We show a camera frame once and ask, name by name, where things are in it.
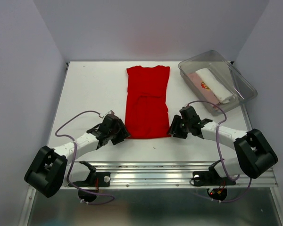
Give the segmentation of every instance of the wire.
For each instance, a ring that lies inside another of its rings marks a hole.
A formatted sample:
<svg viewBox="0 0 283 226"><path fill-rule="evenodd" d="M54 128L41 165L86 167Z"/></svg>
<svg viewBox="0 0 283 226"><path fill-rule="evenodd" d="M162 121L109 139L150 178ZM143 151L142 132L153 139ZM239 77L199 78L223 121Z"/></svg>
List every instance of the wire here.
<svg viewBox="0 0 283 226"><path fill-rule="evenodd" d="M198 197L204 198L204 199L208 199L208 200L216 201L216 202L220 202L220 203L235 202L235 201L241 199L243 196L245 196L245 194L250 190L251 181L252 181L252 179L250 178L249 185L247 186L246 190L245 190L240 196L238 196L237 198L231 199L231 200L220 201L220 200L216 200L216 199L212 199L212 198L203 196L203 195L201 195L201 194L197 194L197 193L195 193L195 192L192 192L192 194L194 194L194 195L196 195L196 196L198 196Z"/></svg>
<svg viewBox="0 0 283 226"><path fill-rule="evenodd" d="M220 143L219 143L219 126L227 120L227 116L226 116L224 110L222 110L219 106L217 106L217 105L215 105L215 104L213 104L213 103L211 103L211 102L209 102L209 101L205 101L205 100L195 100L195 101L192 101L192 102L188 103L187 105L190 105L190 104L193 104L193 103L197 103L197 102L204 102L204 103L211 104L211 105L213 105L214 107L218 108L218 109L222 112L222 114L225 116L225 119L223 119L222 121L220 121L220 122L217 124L217 127L216 127L216 144L217 144L217 150L218 150L218 154L219 154L220 161L221 161L221 164L222 164L222 168L223 168L223 170L225 171L225 174L226 174L227 178L229 178L229 180L231 180L231 181L236 181L236 180L238 180L239 177L240 177L240 175L238 175L236 178L233 179L233 178L230 177L229 173L227 172L226 167L225 167L225 161L224 161L224 159L223 159L223 157L222 157L222 153L221 153L221 149L220 149Z"/></svg>
<svg viewBox="0 0 283 226"><path fill-rule="evenodd" d="M113 200L115 200L115 196L113 196L113 195L111 195L111 194L95 193L95 192L91 192L91 191L82 189L82 188L80 188L79 186L76 186L74 183L72 183L72 182L69 180L71 170L72 170L72 168L73 168L73 166L74 166L74 163L75 163L75 157L76 157L76 152L77 152L77 143L75 142L75 139L74 139L72 136L68 135L68 134L61 134L61 135L58 134L58 133L60 132L60 130L61 130L62 128L64 128L68 123L70 123L71 121L73 121L74 119L76 119L77 117L79 117L80 115L85 114L85 113L96 113L96 114L100 115L100 113L97 112L97 111L84 111L84 112L81 112L81 113L77 114L75 117L73 117L72 119L70 119L70 120L68 120L67 122L65 122L60 128L58 128L57 131L56 131L56 133L55 133L55 135L56 135L57 137L67 137L67 138L71 139L71 140L73 141L73 143L74 143L74 146L75 146L75 147L74 147L74 156L73 156L73 158L72 158L72 160L71 160L70 168L69 168L69 171L68 171L67 177L66 177L67 182L68 182L69 184L71 184L73 187L75 187L76 189L78 189L78 190L80 190L80 191L82 191L82 192L85 192L85 193L87 193L87 194L110 197L111 199L109 199L108 201L105 201L105 202L98 202L98 203L85 202L84 200L80 199L81 202L83 202L83 203L85 203L85 204L88 204L88 205L103 205L103 204L106 204L106 203L109 203L109 202L112 202Z"/></svg>

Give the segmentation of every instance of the clear plastic bin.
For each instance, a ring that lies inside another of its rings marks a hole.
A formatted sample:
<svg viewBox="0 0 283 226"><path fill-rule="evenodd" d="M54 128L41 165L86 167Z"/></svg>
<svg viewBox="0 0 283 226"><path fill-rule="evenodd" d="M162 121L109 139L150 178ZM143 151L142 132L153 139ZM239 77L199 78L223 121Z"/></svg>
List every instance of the clear plastic bin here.
<svg viewBox="0 0 283 226"><path fill-rule="evenodd" d="M196 72L202 68L208 68L215 78L225 86L234 96L227 104L218 106L228 112L257 96L257 91L243 78L241 73L226 61L218 52L211 50L188 60L182 61L178 65L180 74L199 100L206 100L198 88L191 82L188 74ZM203 103L205 108L212 115L221 114L220 110L210 104Z"/></svg>

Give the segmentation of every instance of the white tabletop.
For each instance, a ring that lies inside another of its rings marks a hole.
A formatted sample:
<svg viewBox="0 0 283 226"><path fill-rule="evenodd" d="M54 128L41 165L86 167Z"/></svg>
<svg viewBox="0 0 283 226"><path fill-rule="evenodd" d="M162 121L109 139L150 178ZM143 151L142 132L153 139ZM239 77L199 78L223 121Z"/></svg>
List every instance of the white tabletop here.
<svg viewBox="0 0 283 226"><path fill-rule="evenodd" d="M197 100L184 83L178 69L179 62L71 62L58 105L49 140L49 147L69 142L67 138L55 137L54 133L67 120L86 110L106 113L113 110L125 121L128 75L126 68L141 65L154 67L170 66L170 78L166 92L166 104L171 124L175 114L188 102ZM216 122L223 116L213 117L201 103L193 105L201 119L209 118ZM223 125L233 129L246 130L241 108L227 113L228 120ZM86 130L100 123L96 114L87 113L71 122L63 133L73 137L81 136ZM235 151L221 145L224 157L234 157ZM159 139L129 139L113 146L111 142L99 150L80 158L87 161L217 161L216 143L193 135L187 139L174 137Z"/></svg>

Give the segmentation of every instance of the white wall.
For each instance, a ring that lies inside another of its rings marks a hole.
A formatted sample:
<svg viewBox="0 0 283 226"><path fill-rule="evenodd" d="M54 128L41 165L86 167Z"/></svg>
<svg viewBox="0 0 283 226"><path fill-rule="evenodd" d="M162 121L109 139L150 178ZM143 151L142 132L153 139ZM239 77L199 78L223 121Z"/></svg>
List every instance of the white wall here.
<svg viewBox="0 0 283 226"><path fill-rule="evenodd" d="M32 0L0 0L0 226L17 225L24 175L47 143L65 62Z"/></svg>
<svg viewBox="0 0 283 226"><path fill-rule="evenodd" d="M279 157L274 170L283 197L283 0L270 1L234 65L258 91L247 110Z"/></svg>
<svg viewBox="0 0 283 226"><path fill-rule="evenodd" d="M34 0L67 60L235 60L268 0Z"/></svg>

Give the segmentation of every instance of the purple cable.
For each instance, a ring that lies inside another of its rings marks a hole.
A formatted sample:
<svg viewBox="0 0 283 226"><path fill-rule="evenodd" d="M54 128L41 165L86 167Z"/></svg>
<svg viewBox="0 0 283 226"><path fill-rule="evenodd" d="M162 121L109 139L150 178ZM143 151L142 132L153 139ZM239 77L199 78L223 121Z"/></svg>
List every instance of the purple cable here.
<svg viewBox="0 0 283 226"><path fill-rule="evenodd" d="M95 192L91 192L91 191L82 189L82 188L80 188L79 186L76 186L74 183L72 183L72 182L69 180L69 176L70 176L71 170L72 170L72 168L73 168L73 166L74 166L74 163L75 163L75 157L76 157L76 152L77 152L77 144L76 144L76 142L75 142L75 139L74 139L72 136L70 136L70 135L68 135L68 134L61 134L61 135L58 134L58 133L60 132L60 130L61 130L62 128L64 128L68 123L70 123L72 120L76 119L77 117L79 117L80 115L85 114L85 113L96 113L96 114L100 115L100 113L97 112L97 111L84 111L84 112L81 112L81 113L79 113L78 115L76 115L75 117L73 117L72 119L70 119L69 121L65 122L60 128L58 128L57 131L56 131L56 133L55 133L55 135L56 135L57 137L67 137L67 138L71 139L71 140L73 141L73 143L74 143L74 146L75 146L75 147L74 147L74 156L73 156L73 158L72 158L72 160L71 160L70 168L69 168L69 171L68 171L67 177L66 177L67 182L70 183L73 187L75 187L76 189L78 189L78 190L80 190L80 191L82 191L82 192L85 192L85 193L88 193L88 194L93 194L93 195L98 195L98 196L110 197L110 198L111 198L110 200L105 201L105 202L99 202L99 203L85 202L84 200L80 199L81 202L86 203L86 204L88 204L88 205L103 205L103 204L106 204L106 203L109 203L109 202L112 202L113 200L115 200L115 196L113 196L113 195L111 195L111 194L95 193Z"/></svg>
<svg viewBox="0 0 283 226"><path fill-rule="evenodd" d="M241 198L250 190L251 181L252 181L252 180L251 180L251 178L250 178L249 185L247 186L246 190L245 190L240 196L238 196L237 198L231 199L231 200L219 201L219 200L216 200L216 199L208 198L208 197L203 196L203 195L201 195L201 194L197 194L197 193L194 193L194 192L192 192L192 193L193 193L194 195L198 196L198 197L201 197L201 198L204 198L204 199L208 199L208 200L212 200L212 201L216 201L216 202L221 202L221 203L235 202L235 201L241 199Z"/></svg>
<svg viewBox="0 0 283 226"><path fill-rule="evenodd" d="M220 107L218 107L217 105L209 102L209 101L205 101L205 100L195 100L195 101L192 101L190 103L188 103L188 105L190 104L193 104L193 103L197 103L197 102L204 102L204 103L208 103L208 104L211 104L213 105L214 107L218 108L222 114L225 116L225 119L223 119L222 121L220 121L218 124L217 124L217 127L216 127L216 144L217 144L217 150L218 150L218 154L219 154L219 157L220 157L220 161L221 161L221 164L222 164L222 168L223 170L225 171L225 174L227 176L227 178L229 178L229 180L231 181L236 181L239 179L240 175L238 175L236 178L231 178L230 175L228 174L227 170L226 170L226 167L225 167L225 161L222 157L222 153L221 153L221 149L220 149L220 143L219 143L219 126L221 125L221 123L224 123L226 120L227 120L227 116L224 112L224 110L222 110Z"/></svg>

